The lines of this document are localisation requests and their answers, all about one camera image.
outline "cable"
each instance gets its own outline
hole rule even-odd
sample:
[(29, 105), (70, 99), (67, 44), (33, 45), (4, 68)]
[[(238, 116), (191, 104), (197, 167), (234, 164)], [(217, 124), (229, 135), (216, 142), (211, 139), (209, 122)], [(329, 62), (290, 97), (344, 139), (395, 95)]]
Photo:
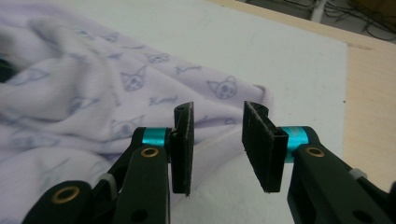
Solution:
[[(366, 24), (363, 26), (362, 31), (374, 38), (385, 41), (392, 41), (396, 39), (396, 32), (387, 27), (387, 24), (392, 24), (386, 20), (387, 18), (396, 18), (396, 16), (384, 16), (383, 14), (377, 12), (375, 15), (380, 19), (380, 21), (376, 21), (369, 13), (357, 10), (354, 7), (339, 7), (332, 2), (326, 3), (324, 12), (327, 17), (336, 18), (336, 21), (344, 20), (349, 16), (365, 21)], [(375, 32), (373, 32), (373, 27), (388, 33), (388, 35), (395, 36), (391, 38), (381, 37), (379, 34), (375, 34)]]

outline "cloth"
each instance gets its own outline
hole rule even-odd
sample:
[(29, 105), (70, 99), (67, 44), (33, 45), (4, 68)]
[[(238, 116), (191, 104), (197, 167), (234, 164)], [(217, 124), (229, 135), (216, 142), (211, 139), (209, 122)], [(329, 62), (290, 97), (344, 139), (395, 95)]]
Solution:
[[(264, 87), (44, 3), (0, 1), (0, 58), (17, 72), (0, 83), (0, 223), (20, 223), (65, 180), (94, 186), (136, 127), (173, 127), (177, 105), (194, 102), (195, 155), (240, 129), (244, 101), (272, 102)], [(202, 150), (194, 186), (243, 150), (227, 146)]]

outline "lavender fabric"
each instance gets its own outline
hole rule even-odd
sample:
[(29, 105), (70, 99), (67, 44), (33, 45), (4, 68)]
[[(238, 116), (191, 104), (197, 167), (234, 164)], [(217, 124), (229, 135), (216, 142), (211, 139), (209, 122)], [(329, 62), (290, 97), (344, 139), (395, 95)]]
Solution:
[(94, 186), (136, 127), (173, 127), (177, 105), (194, 102), (195, 144), (204, 146), (240, 126), (245, 100), (271, 102), (264, 87), (48, 4), (0, 1), (0, 58), (17, 72), (0, 83), (0, 223), (20, 223), (65, 180)]

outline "brass screw hole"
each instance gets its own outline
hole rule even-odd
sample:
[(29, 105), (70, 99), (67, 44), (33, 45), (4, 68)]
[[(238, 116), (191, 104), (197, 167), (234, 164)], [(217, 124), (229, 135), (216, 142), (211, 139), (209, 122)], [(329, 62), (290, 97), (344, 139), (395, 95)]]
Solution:
[(79, 195), (79, 188), (76, 186), (69, 186), (56, 191), (52, 196), (52, 202), (56, 204), (68, 203)]
[(305, 151), (314, 157), (324, 157), (324, 152), (317, 147), (308, 147)]
[(159, 150), (157, 148), (148, 147), (148, 148), (143, 149), (140, 154), (142, 155), (142, 157), (151, 158), (151, 157), (157, 156), (158, 153), (159, 153)]

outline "patterned fabric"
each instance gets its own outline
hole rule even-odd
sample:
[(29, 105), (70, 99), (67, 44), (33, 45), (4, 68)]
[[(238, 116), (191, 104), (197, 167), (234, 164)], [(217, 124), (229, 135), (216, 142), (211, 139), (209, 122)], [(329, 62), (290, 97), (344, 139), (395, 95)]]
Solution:
[(46, 4), (0, 2), (0, 57), (18, 71), (0, 83), (0, 223), (20, 223), (55, 184), (94, 185), (136, 127), (173, 127), (177, 105), (194, 102), (199, 144), (240, 125), (245, 100), (270, 102), (263, 87)]

